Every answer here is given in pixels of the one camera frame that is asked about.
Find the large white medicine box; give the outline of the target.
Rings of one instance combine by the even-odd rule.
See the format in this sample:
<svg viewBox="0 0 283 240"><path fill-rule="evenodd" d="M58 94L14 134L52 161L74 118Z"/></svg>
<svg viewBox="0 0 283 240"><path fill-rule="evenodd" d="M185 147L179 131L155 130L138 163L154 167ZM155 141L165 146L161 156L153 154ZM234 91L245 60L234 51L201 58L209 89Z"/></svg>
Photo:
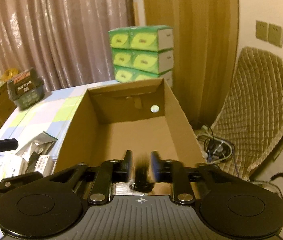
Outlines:
<svg viewBox="0 0 283 240"><path fill-rule="evenodd" d="M0 155L0 181L25 174L28 161L14 154Z"/></svg>

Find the quilted brown chair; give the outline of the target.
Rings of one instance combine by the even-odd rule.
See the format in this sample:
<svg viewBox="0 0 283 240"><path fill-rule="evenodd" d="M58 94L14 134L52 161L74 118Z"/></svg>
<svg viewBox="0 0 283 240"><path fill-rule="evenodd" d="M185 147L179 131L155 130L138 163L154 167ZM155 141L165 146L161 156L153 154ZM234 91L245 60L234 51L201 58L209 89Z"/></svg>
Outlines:
<svg viewBox="0 0 283 240"><path fill-rule="evenodd" d="M283 59L244 47L223 107L212 124L216 137L235 146L220 168L243 180L273 152L283 137Z"/></svg>

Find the silver foil tea pouch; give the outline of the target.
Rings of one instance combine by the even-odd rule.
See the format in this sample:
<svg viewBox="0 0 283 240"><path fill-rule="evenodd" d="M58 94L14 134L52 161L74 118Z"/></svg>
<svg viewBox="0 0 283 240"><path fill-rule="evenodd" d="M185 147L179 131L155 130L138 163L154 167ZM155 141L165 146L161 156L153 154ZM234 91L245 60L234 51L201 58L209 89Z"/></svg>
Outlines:
<svg viewBox="0 0 283 240"><path fill-rule="evenodd" d="M57 140L47 132L41 132L28 141L15 155L28 161L29 166L35 166L39 157L46 155Z"/></svg>

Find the dark green noodle basket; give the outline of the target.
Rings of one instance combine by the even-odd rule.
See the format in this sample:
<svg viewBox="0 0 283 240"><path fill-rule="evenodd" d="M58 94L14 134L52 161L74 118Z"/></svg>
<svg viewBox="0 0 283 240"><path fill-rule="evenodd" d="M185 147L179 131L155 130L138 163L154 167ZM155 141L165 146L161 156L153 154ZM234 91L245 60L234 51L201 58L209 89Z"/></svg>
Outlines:
<svg viewBox="0 0 283 240"><path fill-rule="evenodd" d="M41 101L45 95L44 81L34 68L24 70L7 81L9 99L25 110Z"/></svg>

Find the checkered tablecloth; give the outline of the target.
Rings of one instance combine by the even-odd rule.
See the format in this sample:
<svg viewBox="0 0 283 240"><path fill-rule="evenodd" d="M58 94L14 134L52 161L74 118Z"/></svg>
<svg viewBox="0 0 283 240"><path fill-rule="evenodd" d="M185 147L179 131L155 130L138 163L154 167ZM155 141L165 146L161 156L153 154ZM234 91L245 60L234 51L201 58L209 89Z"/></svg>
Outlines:
<svg viewBox="0 0 283 240"><path fill-rule="evenodd" d="M15 109L0 129L0 139L15 138L19 147L14 151L0 153L0 162L5 154L15 154L33 137L46 132L58 139L48 152L53 159L53 166L50 170L52 174L71 120L86 90L116 83L118 82L112 80L55 90L47 93L43 100L29 109L24 111Z"/></svg>

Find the small green white box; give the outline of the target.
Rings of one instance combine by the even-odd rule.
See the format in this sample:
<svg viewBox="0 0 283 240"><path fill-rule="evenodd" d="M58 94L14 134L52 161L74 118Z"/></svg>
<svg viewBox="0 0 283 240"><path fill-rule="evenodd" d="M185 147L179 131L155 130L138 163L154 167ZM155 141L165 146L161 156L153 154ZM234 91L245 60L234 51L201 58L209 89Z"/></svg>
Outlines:
<svg viewBox="0 0 283 240"><path fill-rule="evenodd" d="M53 161L50 155L41 155L37 160L34 171L40 172L44 177L48 176L52 167L52 163Z"/></svg>

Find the open cardboard box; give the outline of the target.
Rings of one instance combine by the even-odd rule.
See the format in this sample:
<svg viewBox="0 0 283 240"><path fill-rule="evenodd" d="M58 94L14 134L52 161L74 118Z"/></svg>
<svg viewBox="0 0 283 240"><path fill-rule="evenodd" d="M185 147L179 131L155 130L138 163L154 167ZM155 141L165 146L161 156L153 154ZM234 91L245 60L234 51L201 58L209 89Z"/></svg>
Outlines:
<svg viewBox="0 0 283 240"><path fill-rule="evenodd" d="M54 170L80 163L99 166L122 159L128 150L135 161L157 151L162 159L188 167L204 163L192 127L165 80L86 90L72 112Z"/></svg>

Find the wooden door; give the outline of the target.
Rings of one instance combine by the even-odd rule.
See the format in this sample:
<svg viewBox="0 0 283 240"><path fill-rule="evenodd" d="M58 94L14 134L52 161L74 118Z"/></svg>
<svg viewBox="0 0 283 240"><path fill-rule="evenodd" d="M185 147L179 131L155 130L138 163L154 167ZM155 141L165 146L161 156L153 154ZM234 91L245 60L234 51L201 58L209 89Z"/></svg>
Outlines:
<svg viewBox="0 0 283 240"><path fill-rule="evenodd" d="M238 0L144 0L144 5L148 25L173 28L173 92L190 124L211 125L233 78Z"/></svg>

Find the green tissue box pack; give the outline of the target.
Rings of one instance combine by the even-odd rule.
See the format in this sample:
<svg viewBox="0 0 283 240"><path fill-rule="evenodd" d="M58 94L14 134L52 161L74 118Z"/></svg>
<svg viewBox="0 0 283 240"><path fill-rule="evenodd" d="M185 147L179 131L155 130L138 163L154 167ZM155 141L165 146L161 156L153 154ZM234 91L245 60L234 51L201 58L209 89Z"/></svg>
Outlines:
<svg viewBox="0 0 283 240"><path fill-rule="evenodd" d="M174 38L168 25L123 27L109 31L114 78L126 83L164 78L173 86Z"/></svg>

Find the brown curtain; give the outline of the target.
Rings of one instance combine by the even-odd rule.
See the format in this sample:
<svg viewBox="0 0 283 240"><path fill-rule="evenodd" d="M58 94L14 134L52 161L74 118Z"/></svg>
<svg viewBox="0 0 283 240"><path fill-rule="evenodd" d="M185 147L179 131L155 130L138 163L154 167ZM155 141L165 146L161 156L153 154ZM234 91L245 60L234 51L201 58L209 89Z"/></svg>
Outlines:
<svg viewBox="0 0 283 240"><path fill-rule="evenodd" d="M0 70L34 68L48 91L114 78L109 30L132 0L0 0Z"/></svg>

